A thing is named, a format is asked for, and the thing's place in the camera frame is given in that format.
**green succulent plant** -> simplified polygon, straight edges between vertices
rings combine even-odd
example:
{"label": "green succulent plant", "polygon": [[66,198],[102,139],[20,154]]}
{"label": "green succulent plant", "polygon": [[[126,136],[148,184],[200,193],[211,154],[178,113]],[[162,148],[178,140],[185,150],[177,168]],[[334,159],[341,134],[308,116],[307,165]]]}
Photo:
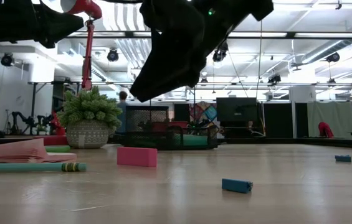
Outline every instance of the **green succulent plant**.
{"label": "green succulent plant", "polygon": [[59,123],[63,127],[82,120],[97,120],[107,124],[113,131],[121,125],[117,118],[119,114],[121,109],[116,100],[100,95],[97,86],[91,91],[80,91],[78,96],[73,95],[71,91],[65,92],[64,110],[57,113]]}

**television screen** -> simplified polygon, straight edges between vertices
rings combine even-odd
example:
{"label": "television screen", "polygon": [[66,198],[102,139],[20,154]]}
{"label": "television screen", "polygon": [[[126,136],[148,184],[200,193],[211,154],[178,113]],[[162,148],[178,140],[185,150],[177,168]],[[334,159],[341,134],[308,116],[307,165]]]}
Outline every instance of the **television screen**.
{"label": "television screen", "polygon": [[218,121],[257,122],[256,98],[217,98]]}

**pink foam block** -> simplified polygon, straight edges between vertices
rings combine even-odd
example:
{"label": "pink foam block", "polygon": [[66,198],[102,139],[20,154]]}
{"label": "pink foam block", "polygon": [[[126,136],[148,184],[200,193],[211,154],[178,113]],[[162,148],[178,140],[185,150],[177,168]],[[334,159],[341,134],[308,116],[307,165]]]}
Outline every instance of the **pink foam block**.
{"label": "pink foam block", "polygon": [[118,147],[118,165],[156,167],[157,163],[157,149]]}

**woven basket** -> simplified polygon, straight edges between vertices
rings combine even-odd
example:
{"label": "woven basket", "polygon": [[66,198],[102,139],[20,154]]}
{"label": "woven basket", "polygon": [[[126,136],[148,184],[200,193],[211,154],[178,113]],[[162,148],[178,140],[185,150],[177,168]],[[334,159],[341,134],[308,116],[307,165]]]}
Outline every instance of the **woven basket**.
{"label": "woven basket", "polygon": [[66,138],[77,149],[98,149],[108,142],[112,131],[101,121],[85,120],[67,126]]}

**blue foam block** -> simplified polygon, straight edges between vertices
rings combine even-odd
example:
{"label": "blue foam block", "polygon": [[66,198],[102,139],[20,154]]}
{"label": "blue foam block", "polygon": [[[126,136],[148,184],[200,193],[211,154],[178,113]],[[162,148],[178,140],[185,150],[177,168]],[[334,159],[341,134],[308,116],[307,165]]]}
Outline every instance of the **blue foam block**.
{"label": "blue foam block", "polygon": [[252,190],[253,183],[246,180],[222,179],[221,188],[233,192],[249,193]]}
{"label": "blue foam block", "polygon": [[337,162],[351,162],[351,156],[335,156]]}

